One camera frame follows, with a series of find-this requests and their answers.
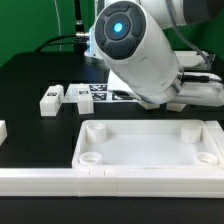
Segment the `circular sensor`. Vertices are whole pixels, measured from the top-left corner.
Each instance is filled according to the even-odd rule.
[[[123,29],[123,25],[122,25],[122,23],[116,23],[116,24],[114,25],[114,31],[115,31],[116,33],[121,32],[122,29]]]
[[[111,40],[121,40],[130,31],[130,20],[126,15],[118,13],[110,17],[105,26],[106,34]]]

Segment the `cable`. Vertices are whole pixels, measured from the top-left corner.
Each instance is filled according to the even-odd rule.
[[[60,13],[58,10],[58,2],[57,0],[54,0],[54,5],[55,5],[55,10],[56,10],[56,15],[57,15],[57,20],[58,20],[58,35],[61,36],[61,18],[60,18]]]
[[[195,76],[195,75],[183,75],[182,82],[200,82],[200,83],[208,83],[208,82],[218,82],[224,84],[222,79],[214,79],[210,78],[206,75]]]
[[[84,32],[80,0],[74,0],[74,7],[75,7],[75,18],[76,18],[76,24],[75,24],[76,32]]]
[[[51,43],[51,44],[45,44],[42,47],[38,48],[38,51],[36,50],[35,52],[40,53],[45,47],[50,47],[50,46],[63,46],[63,45],[74,45],[74,44],[87,44],[87,42],[66,42],[66,43]]]
[[[170,2],[170,0],[165,0],[166,2],[166,7],[167,7],[167,11],[168,11],[168,14],[169,14],[169,17],[170,17],[170,20],[171,20],[171,23],[172,23],[172,26],[173,26],[173,29],[176,33],[176,35],[188,46],[190,47],[192,50],[196,51],[205,61],[205,63],[207,64],[207,67],[208,67],[208,70],[211,69],[211,63],[209,61],[209,59],[207,58],[207,56],[199,49],[197,48],[195,45],[193,45],[189,40],[187,40],[183,34],[180,32],[177,24],[176,24],[176,20],[174,18],[174,14],[173,14],[173,11],[172,11],[172,4]]]
[[[45,45],[48,45],[48,44],[50,44],[52,42],[55,42],[57,40],[63,40],[63,39],[67,39],[67,38],[76,38],[76,35],[75,34],[68,34],[68,35],[62,35],[62,36],[58,36],[58,37],[51,38],[50,40],[47,40],[41,46],[39,46],[35,50],[35,52],[40,52],[45,47]]]

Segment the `white block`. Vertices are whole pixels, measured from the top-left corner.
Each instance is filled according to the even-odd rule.
[[[7,130],[5,121],[0,121],[0,145],[4,142],[7,137]]]
[[[157,109],[160,108],[159,104],[151,104],[151,103],[147,103],[144,100],[139,100],[138,103],[143,106],[146,110],[152,110],[152,109]]]
[[[89,85],[80,84],[77,86],[78,97],[77,104],[79,114],[92,114],[94,113],[93,97],[89,89]]]
[[[186,104],[167,103],[166,109],[175,112],[181,112],[186,107]]]
[[[40,101],[41,116],[56,116],[64,100],[63,86],[50,86]]]

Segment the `white plastic part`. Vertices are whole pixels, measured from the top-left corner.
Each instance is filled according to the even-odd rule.
[[[206,121],[209,131],[218,147],[224,153],[224,131],[217,121]]]
[[[50,86],[40,101],[41,116],[56,116],[64,100],[64,88],[61,85]]]
[[[201,125],[193,122],[185,123],[181,127],[181,140],[185,143],[198,143],[201,141]]]
[[[102,155],[97,152],[86,152],[79,157],[82,165],[100,165],[102,164]]]
[[[181,112],[186,107],[186,104],[181,103],[167,103],[166,109],[175,112]]]
[[[77,85],[77,104],[79,114],[94,113],[93,97],[87,84]]]
[[[158,109],[160,108],[159,104],[151,104],[148,102],[145,102],[144,100],[139,100],[138,103],[144,107],[146,110],[153,110],[153,109]]]
[[[0,146],[6,138],[7,138],[7,130],[5,121],[0,121]]]
[[[106,126],[99,122],[93,122],[86,127],[87,140],[90,143],[102,143],[106,140]]]
[[[204,122],[190,121],[202,127],[196,144],[181,141],[186,120],[101,120],[107,139],[92,144],[86,138],[92,122],[83,122],[72,160],[79,196],[224,197],[223,151]],[[80,164],[86,152],[100,153],[103,165]],[[219,163],[195,165],[194,157],[201,152],[215,155]]]
[[[200,152],[194,157],[194,164],[198,166],[216,166],[219,159],[212,153]]]
[[[201,67],[202,64],[206,66],[204,59],[196,51],[174,51],[174,53],[184,68]]]
[[[86,126],[92,122],[82,124],[73,168],[0,169],[0,196],[224,198],[224,148],[216,141],[223,139],[223,131],[218,122],[103,120],[98,122],[107,127],[108,136],[101,144],[87,141]],[[181,141],[186,122],[201,125],[201,142]],[[80,164],[86,152],[100,153],[102,164]],[[200,153],[209,153],[197,158],[210,166],[195,164]],[[217,164],[211,165],[210,155],[218,158]]]
[[[0,196],[77,196],[74,169],[0,169]]]

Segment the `black cable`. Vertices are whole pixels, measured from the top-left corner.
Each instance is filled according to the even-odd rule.
[[[75,45],[75,44],[87,44],[86,42],[66,42],[66,43],[52,43],[52,44],[45,44],[42,47],[39,47],[36,49],[35,52],[40,53],[45,47],[50,47],[50,46],[63,46],[63,45]]]
[[[47,44],[50,44],[50,43],[55,42],[57,40],[63,40],[63,39],[67,39],[67,38],[76,38],[76,35],[75,34],[68,34],[68,35],[62,35],[62,36],[51,38],[51,39],[47,40],[46,42],[44,42],[41,46],[39,46],[35,50],[35,52],[40,52]]]
[[[84,32],[84,25],[82,21],[81,6],[79,0],[74,0],[74,7],[76,18],[76,24],[75,24],[76,32]]]
[[[213,79],[206,75],[195,76],[195,75],[183,75],[182,82],[199,82],[199,83],[208,83],[208,82],[218,82],[224,84],[222,79]]]

